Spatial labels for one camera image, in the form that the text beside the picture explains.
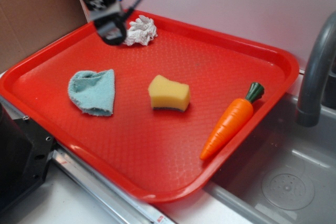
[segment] plastic tray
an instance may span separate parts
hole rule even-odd
[[[89,23],[9,69],[0,94],[125,191],[147,202],[182,198],[205,185],[298,76],[289,53],[156,15],[148,46],[104,44]],[[114,69],[114,114],[82,114],[67,93],[80,70]],[[148,86],[161,74],[190,86],[188,109],[153,111]],[[217,120],[252,82],[265,87],[255,114],[213,158],[199,154]]]

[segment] towel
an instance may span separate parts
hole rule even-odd
[[[68,94],[83,113],[110,116],[115,96],[114,71],[79,71],[69,82]]]
[[[132,46],[134,43],[147,46],[149,41],[158,36],[154,20],[143,15],[139,15],[139,18],[134,22],[130,22],[130,26],[130,29],[127,30],[126,40],[123,42],[128,46]]]

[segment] faucet spout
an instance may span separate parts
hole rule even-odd
[[[296,109],[296,122],[299,125],[312,127],[318,124],[321,101],[328,80],[328,90],[331,90],[329,92],[336,92],[335,57],[336,12],[324,23],[310,54]]]

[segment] orange carrot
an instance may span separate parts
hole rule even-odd
[[[264,94],[264,87],[252,83],[246,97],[234,100],[220,117],[200,155],[206,160],[227,144],[253,116],[252,103]]]

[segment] crumpled white rag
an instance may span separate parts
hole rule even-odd
[[[126,40],[123,42],[128,46],[131,46],[134,43],[140,43],[143,46],[147,46],[149,41],[158,36],[154,20],[151,18],[139,15],[139,18],[134,22],[130,22],[130,25],[130,29],[127,30]]]

